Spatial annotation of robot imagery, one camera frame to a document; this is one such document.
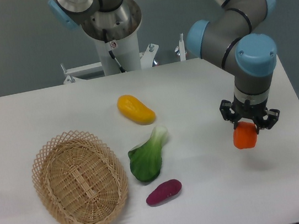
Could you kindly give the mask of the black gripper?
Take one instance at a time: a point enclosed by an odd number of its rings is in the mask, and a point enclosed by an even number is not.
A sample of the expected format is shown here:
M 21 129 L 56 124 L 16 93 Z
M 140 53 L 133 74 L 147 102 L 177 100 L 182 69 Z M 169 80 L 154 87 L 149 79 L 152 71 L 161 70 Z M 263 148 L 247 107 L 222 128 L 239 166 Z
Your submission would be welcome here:
M 267 99 L 259 104 L 251 105 L 250 100 L 244 103 L 234 97 L 233 102 L 222 100 L 219 110 L 224 121 L 229 121 L 236 129 L 241 119 L 252 120 L 257 134 L 260 130 L 270 130 L 279 120 L 279 109 L 266 109 Z

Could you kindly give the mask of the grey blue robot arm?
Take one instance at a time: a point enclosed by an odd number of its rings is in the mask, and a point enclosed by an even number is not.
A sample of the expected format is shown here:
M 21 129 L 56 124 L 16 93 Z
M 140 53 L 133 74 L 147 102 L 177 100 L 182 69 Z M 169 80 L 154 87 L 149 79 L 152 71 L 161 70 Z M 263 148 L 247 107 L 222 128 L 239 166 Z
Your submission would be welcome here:
M 277 63 L 276 44 L 254 29 L 275 8 L 276 0 L 215 0 L 224 10 L 216 22 L 199 20 L 180 49 L 234 76 L 233 101 L 223 100 L 220 112 L 235 128 L 241 119 L 256 130 L 271 129 L 280 112 L 266 107 Z M 106 75 L 143 69 L 137 31 L 142 15 L 133 0 L 49 0 L 55 17 L 68 29 L 82 27 L 94 42 Z

